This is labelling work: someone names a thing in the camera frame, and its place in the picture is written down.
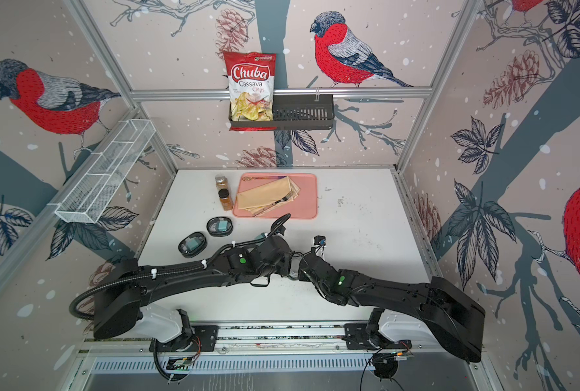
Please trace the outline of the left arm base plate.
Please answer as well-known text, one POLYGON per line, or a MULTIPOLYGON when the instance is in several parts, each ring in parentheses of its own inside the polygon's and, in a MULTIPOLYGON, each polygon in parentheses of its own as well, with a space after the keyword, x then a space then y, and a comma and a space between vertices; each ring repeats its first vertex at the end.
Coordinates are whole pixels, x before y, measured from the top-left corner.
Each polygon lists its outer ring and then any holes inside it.
POLYGON ((219 327, 216 325, 195 325, 186 327, 174 340, 166 343, 157 343, 149 346, 152 353, 177 353, 177 352, 213 352, 215 349, 219 327))

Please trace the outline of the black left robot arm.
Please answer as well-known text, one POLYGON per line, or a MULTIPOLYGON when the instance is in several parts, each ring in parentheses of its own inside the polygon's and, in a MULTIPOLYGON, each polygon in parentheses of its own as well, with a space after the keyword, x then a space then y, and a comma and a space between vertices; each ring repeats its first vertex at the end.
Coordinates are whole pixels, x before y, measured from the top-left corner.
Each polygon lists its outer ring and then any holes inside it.
POLYGON ((275 220, 262 238, 225 244, 213 256, 168 266, 141 266, 130 259, 112 270, 104 283, 73 299, 70 314, 93 323, 98 340, 119 337, 142 324, 143 308, 161 299, 203 288, 249 284, 290 273, 292 251, 283 239, 289 213, 275 220))

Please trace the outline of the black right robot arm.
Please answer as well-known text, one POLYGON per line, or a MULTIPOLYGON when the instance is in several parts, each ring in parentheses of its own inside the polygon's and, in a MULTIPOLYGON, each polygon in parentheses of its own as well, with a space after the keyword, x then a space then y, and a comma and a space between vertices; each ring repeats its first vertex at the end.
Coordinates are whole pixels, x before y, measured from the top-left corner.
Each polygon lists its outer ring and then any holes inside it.
POLYGON ((423 322, 446 352, 469 363, 482 359, 486 312, 442 277, 428 283, 378 280, 356 270, 337 270, 314 251, 301 255, 299 271, 330 303, 406 314, 423 322))

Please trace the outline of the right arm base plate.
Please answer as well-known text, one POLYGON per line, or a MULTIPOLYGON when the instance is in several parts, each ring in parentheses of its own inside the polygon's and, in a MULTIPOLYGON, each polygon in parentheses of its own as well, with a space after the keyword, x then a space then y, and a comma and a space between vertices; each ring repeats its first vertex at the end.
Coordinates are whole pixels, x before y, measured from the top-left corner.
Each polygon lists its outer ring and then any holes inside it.
POLYGON ((376 324, 345 324, 342 340, 348 350, 410 350, 410 340, 389 340, 376 324))

